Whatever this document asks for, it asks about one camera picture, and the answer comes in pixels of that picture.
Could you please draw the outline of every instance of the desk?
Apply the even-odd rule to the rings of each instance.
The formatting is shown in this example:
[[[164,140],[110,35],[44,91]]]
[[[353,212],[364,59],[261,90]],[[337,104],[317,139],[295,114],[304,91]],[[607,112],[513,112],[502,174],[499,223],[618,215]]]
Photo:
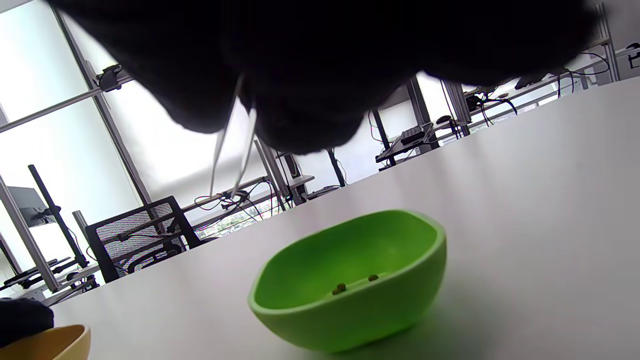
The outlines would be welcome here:
[[[554,101],[62,302],[56,325],[88,324],[92,360],[639,359],[638,94],[635,78]],[[328,356],[254,317],[272,255],[390,208],[447,231],[442,289],[415,327]]]

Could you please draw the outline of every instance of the black mesh chair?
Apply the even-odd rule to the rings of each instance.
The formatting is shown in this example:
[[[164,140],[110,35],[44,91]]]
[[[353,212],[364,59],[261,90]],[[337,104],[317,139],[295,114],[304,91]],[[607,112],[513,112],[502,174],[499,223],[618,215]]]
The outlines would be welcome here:
[[[204,243],[172,196],[89,225],[86,233],[106,282]]]

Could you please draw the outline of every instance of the metal pole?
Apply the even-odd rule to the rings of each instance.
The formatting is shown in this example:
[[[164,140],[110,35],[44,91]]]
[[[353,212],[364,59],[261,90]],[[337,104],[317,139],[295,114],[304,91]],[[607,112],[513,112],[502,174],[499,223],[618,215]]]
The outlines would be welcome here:
[[[71,213],[71,215],[74,216],[74,219],[76,220],[76,224],[78,224],[78,227],[80,228],[80,232],[82,233],[82,236],[84,236],[85,240],[89,241],[89,237],[86,235],[87,223],[86,223],[86,220],[84,219],[84,216],[82,215],[82,212],[80,210],[76,210],[73,213]]]
[[[20,214],[20,209],[11,196],[9,189],[6,187],[2,176],[0,176],[0,200],[2,200],[2,203],[6,208],[6,212],[9,214],[9,217],[11,218],[15,229],[18,230],[18,234],[22,238],[22,242],[24,242],[24,246],[27,248],[27,251],[31,255],[36,268],[38,268],[38,270],[40,271],[40,275],[42,276],[44,283],[47,285],[49,290],[55,292],[58,289],[59,284],[56,281],[56,278],[53,276],[53,273],[49,268],[49,264],[47,264],[44,256],[40,252],[38,244],[33,239],[31,231],[29,231],[27,223],[24,221],[22,214]]]
[[[84,257],[84,254],[82,253],[80,248],[78,248],[78,246],[76,245],[76,241],[73,239],[73,237],[71,237],[69,228],[65,224],[65,220],[60,215],[60,207],[56,206],[56,203],[53,201],[51,194],[47,190],[46,186],[44,186],[44,182],[42,181],[40,174],[38,174],[36,167],[33,165],[29,165],[28,168],[29,168],[29,171],[31,172],[31,175],[33,176],[33,180],[35,180],[36,185],[38,185],[38,189],[40,189],[40,193],[42,193],[44,202],[47,203],[47,207],[49,208],[51,215],[56,219],[58,226],[60,226],[60,231],[62,231],[62,235],[64,235],[65,239],[67,239],[67,243],[69,244],[71,251],[74,253],[74,260],[78,265],[80,265],[83,268],[86,268],[89,262],[87,262],[86,258]]]
[[[347,186],[347,183],[344,180],[344,176],[342,176],[342,171],[338,166],[338,160],[335,159],[335,154],[333,153],[333,149],[327,149],[327,154],[329,154],[329,159],[331,159],[331,165],[333,166],[333,171],[335,172],[335,176],[338,178],[338,183],[340,183],[340,187],[343,188]]]
[[[2,233],[0,233],[0,248],[4,256],[6,257],[6,260],[9,262],[9,265],[11,266],[11,269],[13,270],[14,274],[18,275],[19,273],[21,273],[22,268],[18,264],[18,261],[15,259],[15,256],[13,256],[13,253],[11,252],[11,249],[9,249],[9,246],[7,246],[6,241],[2,236]]]
[[[385,146],[385,150],[389,150],[391,145],[389,145],[389,139],[387,138],[387,133],[385,132],[385,127],[382,125],[382,119],[380,118],[380,113],[378,109],[372,110],[373,118],[376,120],[376,126],[378,127],[378,132],[380,133],[380,138],[382,139],[382,145]],[[395,166],[396,159],[393,156],[389,157],[389,165]]]
[[[264,159],[269,164],[269,168],[271,168],[271,173],[273,175],[273,180],[276,182],[278,189],[287,196],[289,196],[289,187],[285,184],[283,174],[280,172],[280,168],[276,163],[276,158],[273,155],[273,149],[268,147],[262,140],[257,139],[259,148],[262,149],[262,153],[264,155]]]
[[[128,82],[130,82],[132,80],[133,80],[132,77],[126,76],[126,77],[118,80],[118,84],[121,84],[121,85],[122,84],[126,84],[126,83],[128,83]],[[52,105],[52,106],[50,106],[50,107],[48,107],[46,109],[40,110],[40,111],[38,111],[36,113],[33,113],[31,115],[28,115],[28,116],[25,116],[22,119],[18,119],[16,121],[10,122],[9,124],[5,124],[5,125],[0,126],[0,133],[4,133],[5,131],[11,130],[11,129],[13,129],[15,127],[18,127],[20,125],[24,125],[24,124],[28,123],[29,121],[32,121],[32,120],[35,120],[37,118],[43,117],[44,115],[48,115],[48,114],[50,114],[50,113],[52,113],[52,112],[54,112],[56,110],[60,110],[60,109],[66,108],[67,106],[73,105],[73,104],[75,104],[77,102],[80,102],[82,100],[86,100],[86,99],[89,99],[90,97],[94,97],[94,96],[96,96],[98,94],[101,94],[102,92],[103,91],[101,89],[93,89],[93,90],[87,91],[87,92],[85,92],[83,94],[80,94],[78,96],[72,97],[69,100],[65,100],[63,102],[59,102],[58,104]]]
[[[269,180],[271,181],[271,185],[273,186],[273,191],[276,194],[276,200],[278,201],[278,205],[280,206],[282,211],[286,211],[287,209],[285,208],[284,203],[282,202],[282,193],[280,192],[280,189],[278,189],[278,187],[276,186],[273,180],[273,172],[271,171],[271,168],[269,168],[269,163],[267,162],[267,159],[264,153],[262,152],[262,149],[260,148],[260,144],[258,143],[258,140],[254,140],[253,144],[255,145],[255,148],[258,150],[258,155],[260,156],[260,160],[262,161],[262,166],[264,167],[264,170],[267,171],[267,177],[269,178]]]
[[[90,90],[97,89],[98,86],[95,83],[95,69],[91,67],[91,65],[88,63],[88,61],[86,61],[86,59],[82,55],[82,52],[80,51],[80,47],[77,45],[76,40],[71,34],[71,31],[69,30],[69,27],[64,17],[62,17],[61,13],[57,9],[55,9],[55,7],[52,6],[51,10],[53,11],[53,15],[58,21],[58,25],[60,26],[60,29],[62,30],[63,35],[65,36],[65,40],[67,41],[67,44],[69,45],[69,49],[71,50],[71,53],[73,54],[74,59],[76,60],[76,64],[80,70],[80,73],[82,74],[82,77],[84,79],[84,82],[86,83],[87,88]],[[93,101],[95,103],[95,107],[98,109],[98,112],[100,113],[100,117],[102,118],[104,127],[107,129],[107,132],[109,133],[109,137],[111,137],[111,141],[115,146],[116,152],[118,153],[120,159],[122,160],[125,170],[127,171],[127,174],[129,175],[129,177],[131,178],[131,181],[133,182],[133,186],[135,187],[136,193],[138,194],[140,201],[142,201],[142,204],[145,206],[150,204],[151,196],[149,196],[149,192],[147,191],[147,189],[145,188],[145,185],[140,180],[140,174],[138,173],[138,169],[136,169],[133,163],[133,160],[131,159],[131,155],[129,154],[129,151],[127,150],[126,146],[124,145],[124,142],[122,141],[122,136],[120,136],[120,132],[118,131],[118,128],[116,127],[116,124],[113,121],[113,117],[111,116],[111,112],[109,111],[109,106],[107,105],[107,102],[104,99],[104,96],[102,94],[99,94],[98,96],[93,97]]]
[[[607,61],[609,62],[609,75],[611,82],[615,83],[620,81],[620,72],[618,70],[618,59],[616,57],[616,50],[613,47],[613,39],[611,39],[611,32],[609,31],[609,21],[607,20],[607,12],[603,3],[596,4],[596,12],[598,13],[598,30],[600,36],[605,39],[609,39],[604,46],[604,53]]]
[[[443,80],[443,83],[447,89],[447,94],[449,94],[453,112],[456,114],[457,125],[462,127],[462,132],[465,136],[470,135],[468,124],[471,123],[471,114],[469,113],[465,94],[462,91],[462,85],[447,80]]]

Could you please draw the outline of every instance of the black cable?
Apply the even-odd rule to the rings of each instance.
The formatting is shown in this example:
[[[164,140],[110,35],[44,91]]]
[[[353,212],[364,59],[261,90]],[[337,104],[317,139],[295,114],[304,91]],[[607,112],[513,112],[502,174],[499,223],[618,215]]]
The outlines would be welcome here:
[[[607,70],[603,70],[603,71],[598,71],[598,72],[594,72],[592,74],[585,74],[582,72],[577,72],[577,71],[570,71],[576,75],[582,75],[582,76],[587,76],[587,75],[599,75],[599,74],[604,74],[605,72],[608,72],[609,69],[611,69],[611,65],[609,65],[609,62],[607,61],[607,59],[603,58],[602,55],[596,54],[596,53],[581,53],[581,54],[585,54],[585,55],[595,55],[597,57],[599,57],[600,59],[602,59],[602,61],[604,61],[605,64],[607,64]]]
[[[516,109],[516,107],[513,105],[513,103],[510,100],[506,100],[506,99],[487,99],[485,102],[501,102],[503,104],[509,104],[511,106],[511,108],[513,109],[513,112],[516,113],[516,115],[518,115],[518,109]]]
[[[244,208],[240,208],[240,210],[244,211],[244,213],[247,214],[247,216],[249,216],[251,219],[253,219],[253,221],[258,222],[258,220],[256,220],[251,214],[249,214],[247,210],[245,210]]]
[[[405,161],[409,158],[409,156],[411,156],[411,153],[412,153],[415,149],[417,149],[417,147],[414,147],[413,149],[411,149],[411,151],[409,152],[409,155],[407,155],[407,156],[406,156],[406,158],[404,158],[404,159],[402,160],[402,162],[405,162]]]
[[[484,117],[484,123],[489,126],[489,123],[491,123],[491,125],[493,125],[493,122],[491,120],[489,120],[489,118],[486,116],[486,113],[484,112],[484,102],[480,102],[480,109],[482,111],[482,115]]]
[[[349,183],[347,183],[347,170],[344,170],[344,167],[342,166],[342,163],[340,162],[340,160],[338,160],[338,158],[335,157],[335,148],[331,149],[331,151],[333,152],[333,157],[335,158],[335,162],[338,163],[338,165],[340,165],[340,169],[342,170],[342,172],[344,173],[344,184],[348,185]]]
[[[91,246],[87,246],[87,247],[86,247],[86,250],[85,250],[84,252],[86,252],[86,255],[87,255],[89,258],[92,258],[94,261],[98,262],[98,259],[96,259],[96,258],[94,258],[93,256],[89,255],[89,249],[90,249],[90,248],[91,248]]]
[[[258,187],[258,185],[262,184],[263,182],[265,182],[265,181],[261,181],[261,182],[259,182],[259,183],[255,184],[255,185],[253,186],[253,188],[251,188],[251,190],[249,190],[249,191],[247,192],[247,194],[248,194],[248,195],[251,195],[252,191],[254,191],[254,190],[255,190],[255,188],[256,188],[256,187]],[[210,227],[212,227],[212,226],[216,225],[218,222],[221,222],[222,220],[226,219],[226,218],[227,218],[227,217],[229,217],[230,215],[233,215],[233,213],[234,213],[234,212],[235,212],[235,211],[240,207],[240,205],[241,205],[241,203],[236,203],[236,206],[235,206],[233,209],[231,209],[231,210],[227,211],[227,212],[226,212],[226,213],[225,213],[221,218],[217,219],[215,222],[212,222],[212,223],[211,223],[211,224],[209,224],[209,225],[205,225],[205,226],[203,226],[203,227],[199,227],[198,229],[194,229],[194,231],[203,231],[203,230],[205,230],[205,229],[208,229],[208,228],[210,228]]]
[[[258,216],[260,216],[260,220],[264,220],[264,218],[262,217],[262,214],[260,214],[260,210],[258,210],[258,207],[253,203],[253,201],[249,200],[249,198],[247,198],[247,201],[249,202],[249,204],[253,206],[253,208],[255,209],[255,212],[258,213]]]
[[[196,205],[196,206],[198,206],[200,209],[203,209],[204,211],[211,211],[211,210],[215,209],[215,208],[216,208],[216,206],[220,205],[220,203],[222,202],[222,200],[218,201],[218,203],[217,203],[217,204],[215,204],[214,206],[212,206],[212,207],[211,207],[211,208],[209,208],[209,209],[207,209],[207,208],[203,208],[203,207],[202,207],[202,205],[198,205],[198,199],[202,199],[202,198],[204,198],[204,197],[210,197],[210,196],[206,196],[206,195],[204,195],[204,196],[198,196],[197,198],[193,199],[193,204],[194,204],[194,205]]]
[[[493,125],[493,122],[489,120],[489,118],[486,116],[486,112],[484,111],[484,103],[487,100],[489,100],[489,94],[485,93],[482,100],[480,100],[480,110],[482,111],[482,116],[484,117],[484,123],[486,124],[487,127],[489,127],[489,123]]]

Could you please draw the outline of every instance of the black fabric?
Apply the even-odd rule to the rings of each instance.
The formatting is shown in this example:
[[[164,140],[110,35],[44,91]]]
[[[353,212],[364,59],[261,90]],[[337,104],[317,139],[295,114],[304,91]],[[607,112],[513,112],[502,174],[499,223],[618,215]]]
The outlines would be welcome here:
[[[596,19],[581,0],[50,2],[187,129],[220,130],[246,74],[241,100],[255,104],[258,136],[294,153],[346,143],[365,112],[421,70],[494,85],[562,66],[583,50]]]
[[[0,347],[53,327],[53,311],[29,299],[0,299]]]

